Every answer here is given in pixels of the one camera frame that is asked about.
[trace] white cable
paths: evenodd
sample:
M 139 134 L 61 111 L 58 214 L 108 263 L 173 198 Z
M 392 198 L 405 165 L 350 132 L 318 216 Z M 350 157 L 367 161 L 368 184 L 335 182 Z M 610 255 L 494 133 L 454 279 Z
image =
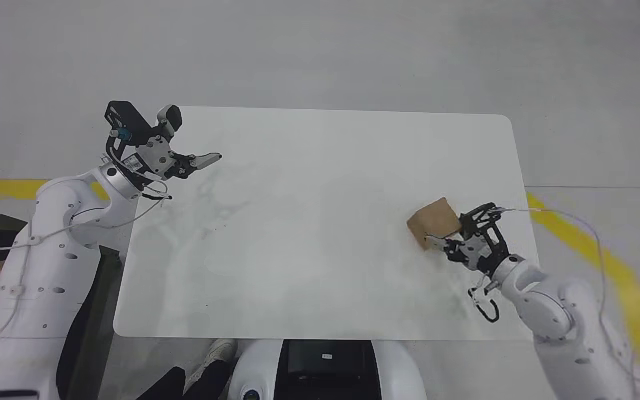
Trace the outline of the white cable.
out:
M 131 223 L 133 223 L 133 222 L 137 221 L 138 219 L 140 219 L 140 218 L 144 217 L 144 216 L 145 216 L 149 211 L 151 211 L 155 206 L 157 206 L 159 203 L 161 203 L 161 202 L 163 202 L 163 201 L 164 201 L 164 199 L 157 200 L 157 201 L 156 201 L 155 203 L 153 203 L 149 208 L 147 208 L 147 209 L 146 209 L 142 214 L 138 215 L 137 217 L 135 217 L 135 218 L 133 218 L 133 219 L 131 219 L 131 220 L 127 221 L 127 222 L 124 222 L 124 223 L 122 223 L 122 224 L 119 224 L 119 225 L 113 225 L 113 226 L 102 226 L 102 225 L 96 224 L 94 220 L 89 220 L 89 221 L 81 222 L 81 223 L 79 223 L 79 224 L 65 226 L 64 228 L 60 228 L 60 229 L 58 229 L 57 231 L 53 231 L 53 232 L 47 233 L 46 235 L 43 235 L 43 236 L 37 236 L 37 237 L 36 237 L 36 236 L 31 236 L 31 234 L 29 234 L 29 237 L 30 237 L 30 238 L 31 238 L 31 237 L 33 237 L 33 238 L 34 238 L 34 239 L 32 239 L 32 240 L 39 239 L 39 240 L 38 240 L 38 242 L 37 242 L 37 243 L 34 243 L 34 244 L 23 243 L 23 244 L 19 244 L 19 245 L 11 246 L 11 247 L 0 247 L 0 250 L 12 250 L 12 249 L 18 249 L 18 248 L 20 248 L 20 247 L 31 247 L 31 246 L 37 246 L 38 244 L 42 243 L 42 241 L 43 241 L 43 240 L 48 239 L 49 237 L 51 237 L 51 236 L 53 236 L 53 235 L 55 235 L 55 234 L 57 234 L 57 233 L 64 232 L 64 231 L 66 231 L 66 230 L 69 230 L 69 229 L 72 229 L 72 228 L 75 228 L 75 227 L 78 227 L 78 226 L 82 226 L 82 225 L 91 225 L 91 226 L 96 226 L 96 227 L 104 228 L 104 229 L 115 229 L 115 228 L 120 228 L 120 227 L 123 227 L 123 226 L 125 226 L 125 225 L 129 225 L 129 224 L 131 224 Z
M 127 167 L 126 165 L 124 165 L 124 163 L 120 160 L 118 160 L 118 157 L 115 156 L 115 154 L 113 154 L 113 148 L 109 148 L 109 155 L 111 156 L 111 159 L 113 161 L 115 161 L 119 166 L 121 166 L 122 168 L 126 169 L 127 171 L 131 172 L 132 174 L 136 174 L 138 176 L 143 177 L 144 179 L 148 179 L 154 182 L 159 182 L 160 184 L 162 184 L 164 186 L 165 191 L 164 192 L 160 192 L 152 187 L 147 186 L 149 189 L 153 190 L 154 192 L 156 192 L 157 194 L 159 194 L 161 197 L 167 198 L 169 197 L 169 195 L 167 194 L 167 192 L 169 191 L 169 188 L 167 187 L 167 184 L 164 183 L 161 179 L 158 178 L 153 178 L 150 176 L 146 176 L 145 174 L 141 174 L 140 172 L 133 170 L 129 167 Z
M 27 224 L 27 237 L 31 237 L 31 221 L 33 221 L 33 216 L 29 218 L 29 223 Z M 29 250 L 31 250 L 30 246 L 27 247 L 27 249 L 25 250 L 24 261 L 22 262 L 22 266 L 20 267 L 20 277 L 18 278 L 18 285 L 17 285 L 17 287 L 19 288 L 22 287 L 22 279 L 24 279 L 24 273 L 27 270 L 27 262 L 29 260 Z M 0 334 L 4 332 L 5 328 L 9 326 L 9 323 L 11 323 L 11 321 L 13 320 L 13 317 L 16 315 L 16 312 L 18 311 L 18 301 L 20 301 L 20 296 L 22 296 L 22 293 L 23 291 L 20 291 L 16 295 L 16 298 L 14 299 L 15 301 L 13 303 L 13 310 L 11 310 L 11 315 L 9 315 L 9 318 L 7 318 L 5 323 L 2 324 L 2 327 L 0 328 Z
M 500 213 L 502 213 L 502 212 L 507 212 L 507 211 L 553 212 L 553 213 L 557 213 L 557 214 L 562 214 L 564 216 L 567 216 L 567 217 L 569 217 L 571 219 L 574 219 L 574 220 L 580 222 L 581 224 L 583 224 L 591 232 L 593 237 L 596 239 L 596 246 L 597 246 L 597 249 L 598 249 L 598 259 L 599 259 L 599 264 L 600 264 L 600 283 L 601 283 L 601 286 L 602 286 L 602 302 L 600 303 L 600 309 L 598 310 L 598 323 L 600 324 L 600 329 L 602 329 L 602 331 L 604 332 L 604 337 L 605 337 L 605 340 L 607 342 L 607 347 L 608 347 L 610 355 L 613 357 L 614 360 L 616 360 L 616 363 L 618 363 L 618 365 L 622 368 L 622 370 L 625 371 L 625 373 L 627 373 L 630 378 L 632 378 L 632 380 L 640 381 L 640 377 L 637 377 L 635 375 L 634 368 L 629 369 L 616 356 L 615 348 L 613 346 L 613 342 L 611 340 L 611 337 L 609 336 L 609 332 L 607 331 L 607 329 L 605 328 L 605 325 L 604 325 L 604 308 L 605 308 L 605 301 L 606 301 L 606 296 L 607 296 L 607 280 L 606 280 L 606 275 L 605 275 L 605 271 L 604 271 L 605 263 L 604 263 L 604 255 L 602 253 L 602 243 L 600 241 L 600 236 L 598 235 L 598 232 L 595 230 L 595 228 L 593 226 L 591 226 L 591 224 L 589 224 L 587 221 L 583 220 L 582 218 L 580 218 L 580 217 L 578 217 L 576 215 L 573 215 L 573 214 L 568 213 L 566 211 L 554 209 L 554 208 L 501 208 L 501 207 L 499 207 L 496 210 L 489 211 L 489 212 L 500 212 Z M 635 361 L 634 360 L 635 360 L 635 353 L 631 352 L 631 365 L 635 365 Z M 633 384 L 632 386 L 633 386 L 633 393 L 634 393 L 634 397 L 635 397 L 636 385 Z

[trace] yellow stripe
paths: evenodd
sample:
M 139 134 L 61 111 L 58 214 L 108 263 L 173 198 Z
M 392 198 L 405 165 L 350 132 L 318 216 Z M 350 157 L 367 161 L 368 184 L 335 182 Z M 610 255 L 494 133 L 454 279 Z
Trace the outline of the yellow stripe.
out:
M 40 186 L 47 182 L 46 179 L 0 179 L 0 198 L 12 197 L 19 200 L 33 200 Z M 107 192 L 98 182 L 91 184 L 91 189 L 101 200 L 109 200 Z
M 531 208 L 546 208 L 533 194 L 527 193 Z M 596 268 L 600 268 L 598 246 L 595 239 L 556 213 L 531 212 L 531 218 L 547 228 L 555 237 L 580 254 Z M 604 272 L 613 284 L 622 307 L 629 337 L 636 351 L 640 351 L 640 285 L 633 267 L 603 248 Z

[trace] robotic arm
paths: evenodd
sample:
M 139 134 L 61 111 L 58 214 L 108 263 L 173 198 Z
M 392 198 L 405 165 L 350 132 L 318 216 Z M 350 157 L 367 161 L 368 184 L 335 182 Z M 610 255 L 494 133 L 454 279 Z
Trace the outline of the robotic arm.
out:
M 154 127 L 126 101 L 110 102 L 105 118 L 111 125 L 109 159 L 38 190 L 35 213 L 18 233 L 0 273 L 0 397 L 66 397 L 59 392 L 56 370 L 96 274 L 98 240 L 106 229 L 133 221 L 131 210 L 139 196 L 156 200 L 154 206 L 170 198 L 148 185 L 186 179 L 222 157 L 181 155 L 171 149 L 182 125 L 175 105 L 160 110 Z M 135 150 L 123 158 L 127 147 Z M 91 189 L 96 181 L 109 196 L 106 204 Z
M 591 288 L 579 280 L 548 275 L 511 254 L 497 221 L 505 209 L 493 203 L 460 215 L 461 240 L 428 239 L 453 262 L 491 279 L 485 294 L 497 289 L 513 303 L 531 329 L 534 348 L 547 380 L 560 400 L 634 399 L 633 353 L 601 315 Z M 490 322 L 495 317 L 477 305 Z

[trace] brown cardboard box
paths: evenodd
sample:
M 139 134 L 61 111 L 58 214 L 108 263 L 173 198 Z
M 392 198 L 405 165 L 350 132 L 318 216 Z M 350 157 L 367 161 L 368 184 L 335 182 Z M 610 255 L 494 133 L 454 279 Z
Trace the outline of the brown cardboard box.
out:
M 427 234 L 446 237 L 458 232 L 461 228 L 455 211 L 449 206 L 445 197 L 416 211 L 407 221 L 407 227 L 425 250 L 430 246 Z

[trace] table surface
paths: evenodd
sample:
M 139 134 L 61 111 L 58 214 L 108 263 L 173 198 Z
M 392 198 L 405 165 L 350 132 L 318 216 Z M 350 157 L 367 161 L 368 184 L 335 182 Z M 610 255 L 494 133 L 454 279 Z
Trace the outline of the table surface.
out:
M 181 109 L 174 150 L 224 157 L 171 180 L 174 199 L 134 224 L 119 335 L 530 338 L 505 299 L 500 321 L 486 322 L 466 295 L 479 273 L 421 251 L 405 224 L 442 196 L 458 213 L 526 207 L 507 118 Z M 528 213 L 500 228 L 537 262 Z

